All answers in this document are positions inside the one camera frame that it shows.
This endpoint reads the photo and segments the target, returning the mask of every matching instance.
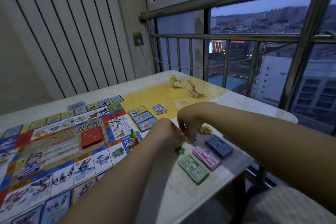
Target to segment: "forearm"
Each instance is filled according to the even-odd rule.
[[[59,223],[134,223],[160,147],[160,140],[145,137],[86,192]]]
[[[281,119],[215,103],[202,105],[198,113],[274,175],[330,211],[336,209],[335,138]]]

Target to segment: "table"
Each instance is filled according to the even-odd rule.
[[[166,104],[162,103],[164,107],[168,109],[166,114],[175,124],[177,124],[177,110],[173,109],[170,104],[172,99],[167,99],[167,95],[161,93],[157,93],[156,96],[152,96],[152,94],[156,94],[155,89],[158,89],[155,87],[168,82],[169,77],[173,74],[177,75],[177,78],[183,78],[186,76],[185,74],[177,71],[166,71],[145,78],[121,83],[119,85],[110,86],[104,89],[79,94],[70,98],[2,115],[0,116],[0,131],[20,125],[28,120],[38,120],[60,111],[65,111],[64,109],[68,105],[79,101],[85,101],[88,104],[101,99],[111,98],[116,95],[121,95],[123,97],[126,96],[122,105],[124,106],[124,103],[126,106],[129,105],[128,108],[124,107],[126,111],[129,111],[132,110],[130,108],[134,106],[141,106],[141,104],[139,105],[141,101],[146,101],[134,98],[134,96],[136,97],[137,95],[142,98],[143,95],[141,94],[146,94],[146,91],[142,92],[142,90],[146,89],[149,89],[148,92],[151,94],[148,99],[151,99],[152,97],[159,98],[162,101],[166,100]],[[199,85],[205,85],[208,97],[212,102],[297,123],[296,117],[289,112],[261,103],[254,99],[247,98],[221,87],[210,85],[204,81],[200,81],[198,83]],[[126,103],[127,96],[133,96],[133,100],[128,101],[128,104]],[[221,136],[217,130],[214,128],[212,129],[214,134]],[[145,137],[146,133],[147,132],[141,133],[142,137]],[[191,153],[192,148],[198,144],[203,144],[206,138],[207,136],[198,135],[196,138],[197,141],[193,145],[185,143],[183,145],[186,149],[185,152]],[[211,198],[231,180],[237,177],[237,175],[244,171],[253,162],[253,159],[248,154],[234,145],[233,147],[234,153],[225,159],[222,165],[214,172],[211,172],[210,176],[199,186],[196,186],[187,174],[178,166],[176,162],[178,156],[174,154],[174,149],[164,150],[161,154],[159,154],[159,157],[154,164],[140,206],[137,223],[179,223],[185,219],[189,214],[196,210],[206,200]],[[136,186],[136,181],[132,181],[130,184]]]

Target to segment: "board game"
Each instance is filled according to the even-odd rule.
[[[7,129],[0,138],[0,223],[55,223],[126,157],[142,140],[139,132],[153,125],[153,115],[141,108],[140,117],[131,115],[123,100],[82,101]]]

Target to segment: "hand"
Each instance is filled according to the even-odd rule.
[[[168,145],[180,143],[186,139],[179,128],[168,118],[161,118],[155,122],[146,137]]]
[[[205,122],[202,113],[205,113],[209,102],[196,103],[185,106],[177,113],[177,122],[181,132],[187,137],[188,144],[191,144],[195,137],[197,130]]]

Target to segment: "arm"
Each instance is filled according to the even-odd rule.
[[[336,138],[211,102],[182,108],[177,121],[189,143],[203,123],[210,124],[272,174],[336,213]]]
[[[183,142],[171,120],[155,122],[147,136],[73,205],[58,223],[134,223],[159,149]]]

